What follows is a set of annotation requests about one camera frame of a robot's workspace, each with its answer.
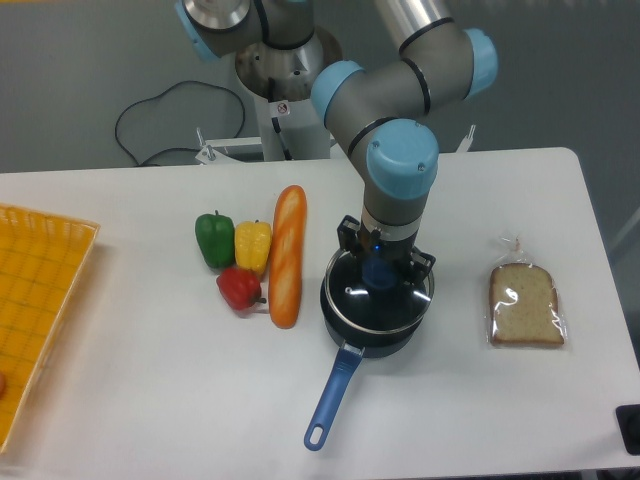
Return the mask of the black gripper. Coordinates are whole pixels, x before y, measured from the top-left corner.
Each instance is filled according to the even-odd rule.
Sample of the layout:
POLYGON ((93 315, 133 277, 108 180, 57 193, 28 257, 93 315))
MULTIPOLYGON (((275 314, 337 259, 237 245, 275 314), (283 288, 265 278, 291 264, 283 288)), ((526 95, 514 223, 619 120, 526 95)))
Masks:
POLYGON ((365 224, 350 215, 345 215, 337 227, 339 247, 349 252, 358 262, 378 258, 399 266, 410 263, 409 281, 417 285, 431 274, 436 258, 419 249, 413 249, 418 231, 401 240, 385 240, 382 234, 374 234, 365 224))

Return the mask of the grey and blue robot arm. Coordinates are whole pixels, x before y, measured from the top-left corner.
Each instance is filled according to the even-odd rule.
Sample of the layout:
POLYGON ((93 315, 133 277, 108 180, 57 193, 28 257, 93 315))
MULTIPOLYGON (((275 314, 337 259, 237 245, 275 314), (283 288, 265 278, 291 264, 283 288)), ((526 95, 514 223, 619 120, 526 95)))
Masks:
POLYGON ((248 90, 313 104, 365 184, 350 246, 365 284, 388 289, 424 278, 429 268, 417 266, 414 242, 439 146, 421 118, 495 81, 491 39, 460 28, 442 1, 379 1, 398 59, 368 72, 328 51, 309 1, 180 1, 175 9, 200 55, 235 55, 248 90))

